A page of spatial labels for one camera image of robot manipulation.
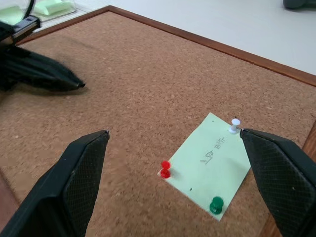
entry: red push pin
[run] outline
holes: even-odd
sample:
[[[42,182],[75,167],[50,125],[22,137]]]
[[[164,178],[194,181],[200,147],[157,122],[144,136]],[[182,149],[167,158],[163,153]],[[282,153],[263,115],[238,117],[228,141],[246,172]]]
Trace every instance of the red push pin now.
[[[171,167],[170,162],[164,160],[161,162],[162,170],[160,171],[160,175],[162,178],[169,178],[170,177],[170,171],[169,168]]]

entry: green sticky note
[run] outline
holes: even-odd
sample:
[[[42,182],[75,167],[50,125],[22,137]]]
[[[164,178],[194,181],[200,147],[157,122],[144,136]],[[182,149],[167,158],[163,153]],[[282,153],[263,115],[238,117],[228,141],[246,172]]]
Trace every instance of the green sticky note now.
[[[60,11],[72,8],[71,1],[61,0],[42,0],[35,4],[34,12],[42,15],[50,16]]]
[[[21,21],[23,18],[23,12],[19,6],[11,6],[4,9],[0,9],[0,21],[9,25],[14,25]]]
[[[229,127],[210,113],[172,156],[166,179],[218,221],[250,169],[243,141]],[[224,201],[219,214],[210,211],[214,197]]]

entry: green push pin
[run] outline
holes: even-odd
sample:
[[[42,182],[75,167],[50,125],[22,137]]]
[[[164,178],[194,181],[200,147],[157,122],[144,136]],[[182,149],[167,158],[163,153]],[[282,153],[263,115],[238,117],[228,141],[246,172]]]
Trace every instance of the green push pin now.
[[[224,201],[221,197],[214,197],[209,209],[213,214],[218,215],[222,212],[223,205]]]

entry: black cable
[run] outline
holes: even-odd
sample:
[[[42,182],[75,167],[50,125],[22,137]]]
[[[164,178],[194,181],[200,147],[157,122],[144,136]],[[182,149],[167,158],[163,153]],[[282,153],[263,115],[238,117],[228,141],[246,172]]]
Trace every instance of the black cable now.
[[[28,6],[28,9],[26,10],[26,12],[25,12],[25,15],[24,15],[23,19],[27,18],[27,17],[31,14],[31,11],[32,11],[33,6],[34,6],[34,2],[35,2],[35,0],[30,0],[30,3],[29,3],[29,6]]]

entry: white push pin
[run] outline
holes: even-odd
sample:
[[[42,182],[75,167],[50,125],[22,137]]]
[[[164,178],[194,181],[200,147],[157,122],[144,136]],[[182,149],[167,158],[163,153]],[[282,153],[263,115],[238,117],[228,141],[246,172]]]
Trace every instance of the white push pin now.
[[[232,120],[232,126],[228,129],[231,134],[236,134],[239,132],[239,128],[237,126],[240,125],[240,120],[235,118]]]

